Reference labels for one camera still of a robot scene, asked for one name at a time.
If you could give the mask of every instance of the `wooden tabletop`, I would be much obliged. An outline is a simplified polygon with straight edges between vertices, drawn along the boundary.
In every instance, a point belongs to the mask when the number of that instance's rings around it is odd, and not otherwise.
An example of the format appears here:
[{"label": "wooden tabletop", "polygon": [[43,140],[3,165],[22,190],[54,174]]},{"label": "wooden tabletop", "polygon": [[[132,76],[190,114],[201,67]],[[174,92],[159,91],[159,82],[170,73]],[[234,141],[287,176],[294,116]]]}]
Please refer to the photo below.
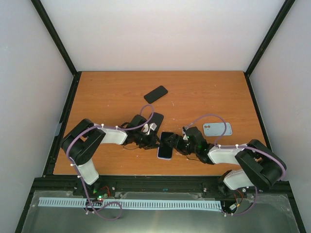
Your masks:
[{"label": "wooden tabletop", "polygon": [[[181,128],[196,118],[214,113],[231,124],[233,134],[219,143],[235,145],[251,139],[264,142],[259,121],[242,71],[118,71],[83,72],[69,116],[65,135],[82,119],[110,126],[130,121],[147,104],[145,94],[163,85],[168,94],[153,103],[155,111],[164,115],[161,132],[181,134]],[[143,116],[148,118],[151,109]],[[220,122],[215,117],[198,121]],[[213,142],[215,137],[206,137]],[[93,156],[101,175],[222,175],[237,165],[206,165],[188,160],[173,151],[171,160],[156,157],[157,149],[126,150],[120,145],[101,144]],[[54,174],[75,174],[62,150]]]}]

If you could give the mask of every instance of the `gray floor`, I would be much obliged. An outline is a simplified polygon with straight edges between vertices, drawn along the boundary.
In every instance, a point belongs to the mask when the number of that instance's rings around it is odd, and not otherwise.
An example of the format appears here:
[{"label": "gray floor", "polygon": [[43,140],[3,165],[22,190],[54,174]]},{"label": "gray floor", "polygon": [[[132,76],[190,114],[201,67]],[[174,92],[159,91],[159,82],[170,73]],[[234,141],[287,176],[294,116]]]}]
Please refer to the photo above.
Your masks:
[{"label": "gray floor", "polygon": [[[298,228],[284,195],[261,195],[258,203],[243,216],[227,216],[207,211],[142,211],[124,210],[116,221],[104,221],[96,215],[85,215],[81,208],[37,207],[39,197],[69,197],[66,192],[36,193],[24,224],[24,233],[298,233]],[[198,198],[190,194],[127,194],[125,199],[178,199]],[[243,201],[239,208],[249,206]],[[114,217],[118,210],[102,211]]]}]

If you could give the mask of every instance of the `light blue smartphone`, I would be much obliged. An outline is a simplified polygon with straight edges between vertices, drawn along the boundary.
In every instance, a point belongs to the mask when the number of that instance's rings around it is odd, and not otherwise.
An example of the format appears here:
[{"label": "light blue smartphone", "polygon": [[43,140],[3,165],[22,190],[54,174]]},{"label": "light blue smartphone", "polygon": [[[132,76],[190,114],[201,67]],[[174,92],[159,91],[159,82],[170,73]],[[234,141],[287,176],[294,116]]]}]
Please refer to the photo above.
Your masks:
[{"label": "light blue smartphone", "polygon": [[[230,123],[226,123],[227,130],[225,136],[232,135],[232,129]],[[225,130],[225,125],[223,123],[205,123],[203,124],[203,130],[205,136],[220,136]]]}]

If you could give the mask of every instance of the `black corner post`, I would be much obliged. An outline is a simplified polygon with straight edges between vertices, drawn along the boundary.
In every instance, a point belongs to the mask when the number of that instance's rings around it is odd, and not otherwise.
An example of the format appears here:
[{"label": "black corner post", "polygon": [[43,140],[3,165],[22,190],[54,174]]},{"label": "black corner post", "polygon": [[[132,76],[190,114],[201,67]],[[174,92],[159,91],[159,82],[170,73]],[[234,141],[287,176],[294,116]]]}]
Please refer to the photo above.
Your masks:
[{"label": "black corner post", "polygon": [[263,53],[265,52],[266,48],[270,44],[272,38],[276,34],[278,28],[282,24],[283,20],[285,19],[287,13],[291,9],[295,0],[285,0],[283,6],[281,7],[280,11],[278,12],[275,20],[273,21],[267,35],[263,39],[261,45],[259,46],[253,60],[249,64],[247,71],[245,72],[246,77],[250,77],[252,72],[254,71],[256,65],[258,64],[259,60],[261,59]]},{"label": "black corner post", "polygon": [[59,38],[47,12],[45,11],[42,2],[40,0],[31,0],[31,2],[33,3],[35,9],[37,10],[39,16],[41,17],[45,27],[47,28],[47,30],[49,31],[55,45],[57,46],[59,52],[61,53],[63,59],[65,60],[70,72],[72,73],[73,76],[77,75],[77,70],[74,67],[61,39]]}]

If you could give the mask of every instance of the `black frame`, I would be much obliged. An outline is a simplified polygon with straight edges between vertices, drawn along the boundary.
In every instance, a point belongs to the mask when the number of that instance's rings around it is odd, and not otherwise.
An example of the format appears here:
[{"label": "black frame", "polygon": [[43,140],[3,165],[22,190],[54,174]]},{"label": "black frame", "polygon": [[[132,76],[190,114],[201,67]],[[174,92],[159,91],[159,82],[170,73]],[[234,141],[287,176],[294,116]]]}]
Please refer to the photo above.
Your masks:
[{"label": "black frame", "polygon": [[[73,75],[72,84],[69,90],[69,94],[60,117],[59,123],[60,132],[55,136],[52,147],[46,162],[46,166],[41,178],[35,178],[32,188],[30,190],[29,196],[27,198],[24,210],[20,217],[19,223],[16,228],[16,233],[22,231],[24,221],[26,219],[28,209],[30,207],[31,200],[33,198],[34,191],[36,190],[64,190],[64,191],[74,191],[79,192],[78,183],[79,179],[75,175],[53,175],[53,170],[55,167],[58,152],[60,150],[60,141],[64,136],[67,121],[71,111],[71,107],[74,101],[75,93],[79,84],[79,80],[82,72],[78,72],[74,67],[60,37],[58,36],[47,12],[45,11],[40,0],[31,0],[38,14],[40,15],[44,25],[46,26],[48,32],[50,33],[53,41],[55,42],[57,48],[59,49],[62,57],[64,58],[69,70]],[[276,34],[278,28],[283,22],[285,16],[289,12],[290,8],[294,4],[295,0],[285,0],[283,6],[281,7],[278,15],[276,16],[274,22],[272,23],[267,35],[265,36],[263,42],[258,48],[254,58],[252,59],[248,69],[245,71],[245,79],[249,88],[249,92],[259,119],[261,130],[265,139],[265,143],[268,148],[271,148],[269,138],[266,129],[261,118],[259,107],[257,105],[256,97],[250,82],[250,76],[254,71],[256,65],[258,64],[260,58],[268,47],[269,43]],[[100,179],[113,184],[115,191],[117,192],[163,192],[163,189],[168,190],[167,192],[180,192],[180,193],[202,193],[206,198],[215,198],[220,201],[233,201],[233,197],[224,198],[219,195],[218,191],[215,189],[215,184],[217,183],[219,177],[217,176],[202,176],[202,177],[183,177],[183,176],[100,176]],[[254,192],[254,189],[250,188],[249,193]],[[269,194],[286,194],[289,198],[292,211],[294,213],[298,228],[300,232],[306,232],[298,207],[296,205],[294,195],[292,193],[291,186],[289,182],[277,182],[269,192]]]}]

